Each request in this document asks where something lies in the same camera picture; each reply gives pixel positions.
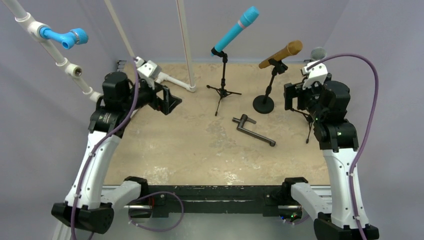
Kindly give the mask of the blue microphone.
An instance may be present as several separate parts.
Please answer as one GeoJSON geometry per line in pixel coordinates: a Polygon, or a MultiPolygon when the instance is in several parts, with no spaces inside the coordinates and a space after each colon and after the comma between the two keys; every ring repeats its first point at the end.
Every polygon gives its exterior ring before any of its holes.
{"type": "Polygon", "coordinates": [[[211,56],[216,56],[227,47],[244,29],[249,27],[260,15],[255,6],[248,8],[230,30],[211,49],[211,56]]]}

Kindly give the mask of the black tripod microphone stand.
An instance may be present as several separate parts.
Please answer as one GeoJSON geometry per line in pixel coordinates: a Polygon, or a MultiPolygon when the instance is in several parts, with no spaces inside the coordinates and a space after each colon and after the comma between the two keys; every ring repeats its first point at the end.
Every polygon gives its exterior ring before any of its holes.
{"type": "Polygon", "coordinates": [[[222,66],[222,77],[221,77],[221,81],[220,81],[220,87],[217,88],[217,87],[213,87],[213,86],[210,86],[210,85],[207,85],[206,86],[208,89],[215,90],[218,93],[218,95],[219,95],[219,100],[218,100],[217,107],[216,107],[216,110],[215,110],[215,113],[214,113],[214,115],[217,116],[218,115],[218,112],[219,112],[219,107],[220,107],[220,104],[221,104],[222,99],[224,99],[224,98],[226,98],[226,97],[228,97],[230,95],[239,95],[239,96],[241,96],[242,93],[240,93],[240,92],[234,92],[234,91],[229,91],[229,90],[226,89],[226,66],[227,66],[227,63],[228,63],[228,55],[223,50],[222,51],[217,51],[215,49],[215,47],[213,47],[211,49],[211,53],[212,53],[213,56],[220,57],[221,60],[222,60],[222,64],[223,64],[223,66],[222,66]]]}

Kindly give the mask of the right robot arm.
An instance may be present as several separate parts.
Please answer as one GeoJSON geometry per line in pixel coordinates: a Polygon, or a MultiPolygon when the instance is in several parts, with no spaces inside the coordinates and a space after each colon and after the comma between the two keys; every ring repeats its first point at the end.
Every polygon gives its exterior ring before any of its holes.
{"type": "Polygon", "coordinates": [[[303,83],[284,86],[284,107],[305,110],[312,119],[313,134],[325,159],[331,190],[326,203],[301,178],[287,178],[280,196],[288,204],[298,202],[313,221],[318,240],[377,240],[379,229],[370,224],[362,202],[357,161],[360,147],[355,126],[346,119],[350,89],[326,80],[310,87],[303,83]]]}

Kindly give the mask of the gold microphone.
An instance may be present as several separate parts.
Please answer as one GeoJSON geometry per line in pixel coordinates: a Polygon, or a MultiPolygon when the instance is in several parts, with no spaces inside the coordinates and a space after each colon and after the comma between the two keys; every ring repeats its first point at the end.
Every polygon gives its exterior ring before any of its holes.
{"type": "Polygon", "coordinates": [[[274,53],[267,59],[263,60],[258,67],[260,69],[267,68],[271,64],[269,63],[269,60],[274,59],[276,61],[283,60],[287,57],[295,56],[297,55],[301,50],[303,49],[303,43],[300,40],[294,40],[289,42],[285,47],[283,47],[280,51],[274,53]]]}

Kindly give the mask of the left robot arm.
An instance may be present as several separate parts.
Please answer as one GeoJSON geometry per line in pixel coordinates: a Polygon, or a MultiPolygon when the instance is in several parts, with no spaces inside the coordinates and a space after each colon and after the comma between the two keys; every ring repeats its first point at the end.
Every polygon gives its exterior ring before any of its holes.
{"type": "Polygon", "coordinates": [[[134,111],[149,106],[170,114],[182,100],[170,89],[146,77],[132,82],[121,71],[108,73],[102,83],[103,95],[96,102],[90,117],[85,154],[72,187],[63,202],[52,206],[51,214],[70,227],[71,238],[76,230],[104,234],[111,227],[115,213],[127,204],[154,205],[154,195],[146,179],[129,176],[114,190],[102,193],[112,156],[119,145],[134,111]]]}

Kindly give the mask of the black round-base microphone stand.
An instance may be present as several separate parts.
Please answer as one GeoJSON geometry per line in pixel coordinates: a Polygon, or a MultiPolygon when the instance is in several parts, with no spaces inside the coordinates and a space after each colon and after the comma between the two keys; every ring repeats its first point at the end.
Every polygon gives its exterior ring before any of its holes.
{"type": "Polygon", "coordinates": [[[273,66],[273,69],[271,71],[270,82],[265,90],[265,95],[258,95],[252,102],[254,110],[260,114],[269,114],[274,110],[275,103],[270,97],[274,79],[277,75],[283,74],[288,69],[288,66],[281,60],[277,61],[274,58],[271,58],[268,62],[273,66]]]}

